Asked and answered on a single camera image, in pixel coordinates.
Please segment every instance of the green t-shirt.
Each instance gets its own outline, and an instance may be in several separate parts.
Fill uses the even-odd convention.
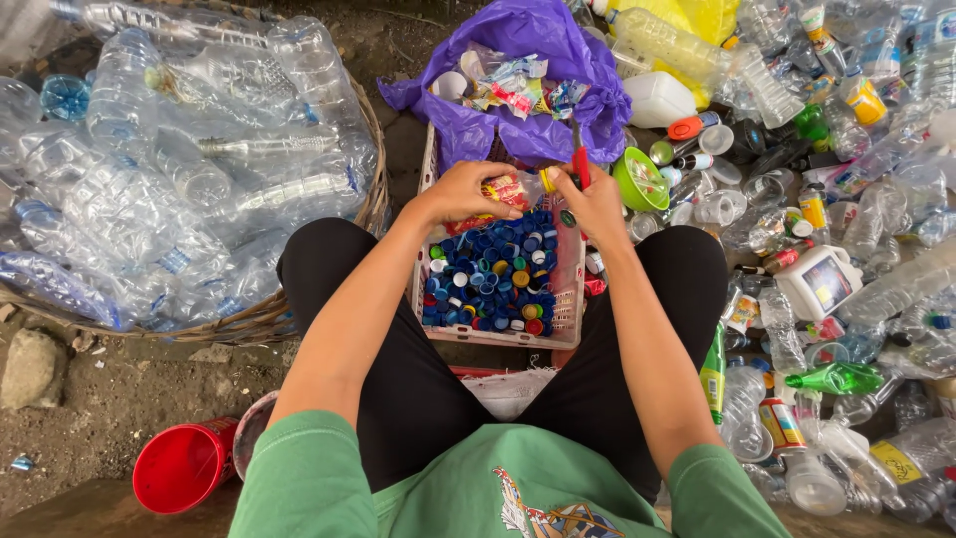
[[[790,537],[727,449],[691,447],[670,473],[675,535]],[[670,533],[607,459],[565,437],[519,424],[483,426],[421,473],[373,495],[355,430],[340,415],[309,411],[283,418],[259,438],[229,536]]]

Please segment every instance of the green plastic bowl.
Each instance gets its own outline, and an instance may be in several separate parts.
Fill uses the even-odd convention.
[[[624,150],[624,154],[614,163],[614,178],[618,180],[620,186],[620,199],[624,205],[636,212],[652,212],[667,209],[670,205],[670,193],[667,190],[647,194],[642,189],[638,189],[631,172],[627,170],[627,159],[637,159],[643,163],[656,175],[658,172],[654,163],[636,147],[629,146]]]

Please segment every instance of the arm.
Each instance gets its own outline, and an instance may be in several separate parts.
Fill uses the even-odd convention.
[[[483,197],[481,182],[514,171],[500,163],[458,163],[405,206],[385,238],[312,320],[282,384],[269,424],[300,411],[331,411],[354,428],[365,375],[379,353],[408,274],[428,233],[442,222],[521,212]],[[375,286],[368,285],[374,281]],[[364,323],[356,326],[353,320]]]
[[[616,324],[628,327],[618,331],[624,379],[651,457],[667,480],[674,459],[686,449],[724,442],[714,428],[697,371],[624,229],[618,183],[600,168],[591,165],[590,171],[591,187],[584,192],[557,168],[549,175],[601,253]]]

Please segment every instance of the white plastic jug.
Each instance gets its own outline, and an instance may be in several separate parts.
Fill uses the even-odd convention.
[[[863,272],[839,247],[820,245],[773,276],[797,319],[818,322],[863,287]]]
[[[625,79],[624,92],[633,100],[631,124],[635,127],[668,127],[697,113],[694,94],[664,71]]]

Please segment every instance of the hand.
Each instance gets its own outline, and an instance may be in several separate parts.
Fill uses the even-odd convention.
[[[620,214],[620,190],[618,181],[604,170],[588,163],[591,186],[579,191],[568,173],[571,165],[548,168],[548,179],[568,201],[577,224],[601,252],[618,247],[632,248],[631,239],[624,229],[624,217]]]
[[[415,212],[423,215],[430,226],[465,220],[476,214],[493,214],[508,220],[521,218],[517,209],[488,199],[481,193],[483,181],[514,171],[515,167],[505,163],[460,161],[409,205],[414,204]]]

